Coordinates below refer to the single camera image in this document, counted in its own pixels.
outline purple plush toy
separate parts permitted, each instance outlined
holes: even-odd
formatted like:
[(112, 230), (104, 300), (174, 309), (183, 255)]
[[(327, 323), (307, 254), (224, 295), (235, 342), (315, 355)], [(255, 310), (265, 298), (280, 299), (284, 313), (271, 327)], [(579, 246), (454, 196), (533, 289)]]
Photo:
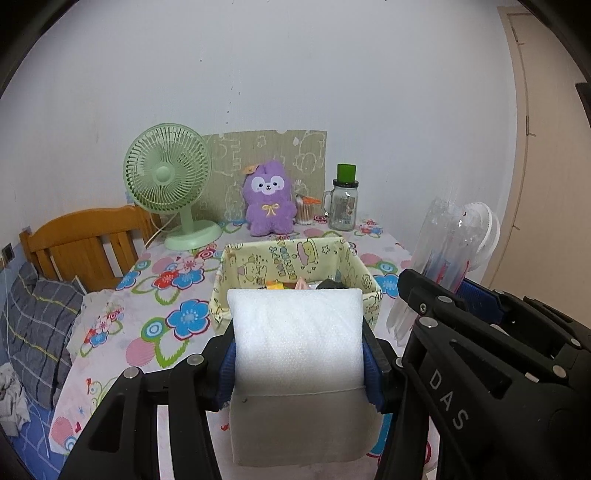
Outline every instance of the purple plush toy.
[(242, 194), (248, 204), (246, 221), (252, 236), (292, 233), (296, 206), (291, 201), (291, 180), (280, 162), (259, 165), (246, 177)]

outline bottle cap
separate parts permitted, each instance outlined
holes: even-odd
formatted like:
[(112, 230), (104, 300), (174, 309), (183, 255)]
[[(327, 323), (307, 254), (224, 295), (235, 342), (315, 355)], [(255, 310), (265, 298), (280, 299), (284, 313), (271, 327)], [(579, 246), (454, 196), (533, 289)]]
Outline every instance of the bottle cap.
[(336, 179), (339, 183), (353, 183), (355, 181), (356, 165), (339, 163), (336, 166)]

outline table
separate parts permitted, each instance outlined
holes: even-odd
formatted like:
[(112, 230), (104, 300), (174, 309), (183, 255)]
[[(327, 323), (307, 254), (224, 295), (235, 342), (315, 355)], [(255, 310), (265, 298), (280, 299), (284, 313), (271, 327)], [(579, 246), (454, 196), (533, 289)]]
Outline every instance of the table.
[[(127, 272), (111, 295), (103, 315), (89, 331), (75, 360), (50, 430), (51, 449), (71, 451), (90, 415), (96, 410), (119, 374), (135, 365), (144, 372), (171, 368), (191, 353), (200, 353), (214, 335), (209, 299), (223, 248), (229, 243), (342, 236), (349, 241), (381, 286), (383, 298), (375, 333), (387, 338), (386, 318), (398, 295), (398, 273), (409, 266), (411, 255), (368, 216), (361, 216), (352, 232), (330, 230), (326, 218), (312, 225), (296, 225), (290, 235), (253, 238), (244, 221), (222, 224), (222, 236), (198, 251), (175, 252), (155, 242)], [(191, 311), (190, 321), (186, 314)], [(355, 462), (254, 469), (234, 465), (227, 409), (208, 413), (210, 431), (220, 471), (227, 479), (299, 480), (310, 478), (373, 479), (384, 449), (391, 416), (376, 446)], [(173, 479), (168, 436), (167, 407), (158, 410), (161, 477)]]

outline door frame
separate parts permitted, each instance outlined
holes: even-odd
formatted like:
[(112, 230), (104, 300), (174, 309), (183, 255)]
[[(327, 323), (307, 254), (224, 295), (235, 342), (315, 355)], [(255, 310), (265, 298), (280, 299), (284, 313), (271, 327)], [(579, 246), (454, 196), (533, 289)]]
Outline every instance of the door frame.
[(517, 44), (517, 36), (511, 25), (511, 16), (513, 15), (532, 15), (529, 10), (523, 7), (497, 7), (501, 17), (501, 23), (505, 29), (511, 62), (513, 64), (513, 75), (515, 77), (515, 97), (517, 99), (517, 144), (515, 146), (515, 163), (513, 166), (513, 176), (511, 179), (511, 188), (503, 221), (501, 222), (501, 236), (499, 243), (493, 252), (491, 259), (486, 266), (486, 270), (480, 282), (485, 287), (492, 284), (505, 250), (509, 244), (513, 224), (517, 215), (517, 207), (521, 198), (523, 188), (523, 179), (525, 176), (525, 161), (527, 158), (528, 143), (528, 103), (527, 103), (527, 82), (525, 81), (525, 68), (523, 58)]

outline fabric storage box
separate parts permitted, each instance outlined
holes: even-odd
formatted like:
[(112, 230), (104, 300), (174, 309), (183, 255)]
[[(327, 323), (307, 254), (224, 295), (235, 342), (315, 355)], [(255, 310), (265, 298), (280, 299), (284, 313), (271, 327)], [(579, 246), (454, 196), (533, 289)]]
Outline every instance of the fabric storage box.
[(341, 237), (229, 244), (216, 273), (209, 311), (217, 334), (226, 331), (232, 316), (226, 294), (230, 288), (261, 288), (269, 281), (342, 282), (363, 292), (363, 313), (373, 329), (378, 321), (382, 290), (363, 262)]

